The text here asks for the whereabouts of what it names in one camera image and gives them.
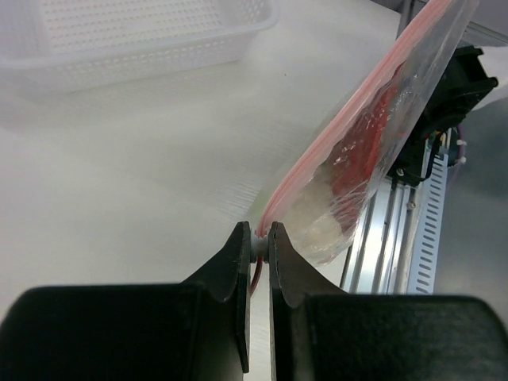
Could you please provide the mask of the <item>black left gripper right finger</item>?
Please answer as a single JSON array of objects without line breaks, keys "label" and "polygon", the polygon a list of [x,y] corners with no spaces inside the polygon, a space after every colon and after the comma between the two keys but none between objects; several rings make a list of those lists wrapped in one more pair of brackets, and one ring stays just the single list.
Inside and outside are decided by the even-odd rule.
[{"label": "black left gripper right finger", "polygon": [[507,332],[481,299],[348,294],[268,234],[274,380],[504,380]]}]

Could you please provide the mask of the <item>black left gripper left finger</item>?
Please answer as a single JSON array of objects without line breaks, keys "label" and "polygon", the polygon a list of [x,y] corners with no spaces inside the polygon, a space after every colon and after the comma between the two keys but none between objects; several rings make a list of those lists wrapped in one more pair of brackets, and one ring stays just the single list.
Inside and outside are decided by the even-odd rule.
[{"label": "black left gripper left finger", "polygon": [[4,380],[241,380],[251,229],[181,283],[36,287],[1,323]]}]

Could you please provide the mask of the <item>white toy cauliflower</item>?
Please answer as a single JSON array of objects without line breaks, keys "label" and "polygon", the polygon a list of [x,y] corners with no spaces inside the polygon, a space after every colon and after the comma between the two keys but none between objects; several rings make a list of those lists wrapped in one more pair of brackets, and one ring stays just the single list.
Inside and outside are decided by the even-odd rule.
[{"label": "white toy cauliflower", "polygon": [[331,170],[314,172],[282,219],[294,249],[313,265],[324,265],[351,243],[357,215],[332,192]]}]

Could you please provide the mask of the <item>clear zip top bag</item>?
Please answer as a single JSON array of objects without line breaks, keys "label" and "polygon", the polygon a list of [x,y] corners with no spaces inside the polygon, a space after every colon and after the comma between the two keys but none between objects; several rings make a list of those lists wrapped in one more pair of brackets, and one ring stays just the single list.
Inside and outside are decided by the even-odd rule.
[{"label": "clear zip top bag", "polygon": [[497,84],[480,50],[460,46],[477,5],[406,2],[391,50],[259,193],[256,237],[280,222],[313,265],[345,254],[345,291],[402,291],[425,191],[456,126]]}]

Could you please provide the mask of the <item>red toy lobster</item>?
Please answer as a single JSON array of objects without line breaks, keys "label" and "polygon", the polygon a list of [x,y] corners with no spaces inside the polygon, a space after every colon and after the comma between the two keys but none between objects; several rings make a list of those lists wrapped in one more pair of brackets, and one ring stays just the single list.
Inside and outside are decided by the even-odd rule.
[{"label": "red toy lobster", "polygon": [[345,203],[349,213],[355,213],[358,218],[379,158],[389,108],[397,94],[396,87],[389,85],[378,90],[373,103],[360,112],[354,125],[334,146],[327,159],[331,165],[333,194]]}]

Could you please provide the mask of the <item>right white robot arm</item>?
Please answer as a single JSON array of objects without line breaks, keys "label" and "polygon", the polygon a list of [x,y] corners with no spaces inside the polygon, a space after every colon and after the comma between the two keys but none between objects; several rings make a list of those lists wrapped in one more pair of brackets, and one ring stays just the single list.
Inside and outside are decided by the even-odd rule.
[{"label": "right white robot arm", "polygon": [[506,96],[507,47],[457,48],[388,176],[412,187],[426,181],[443,145],[459,151],[466,116]]}]

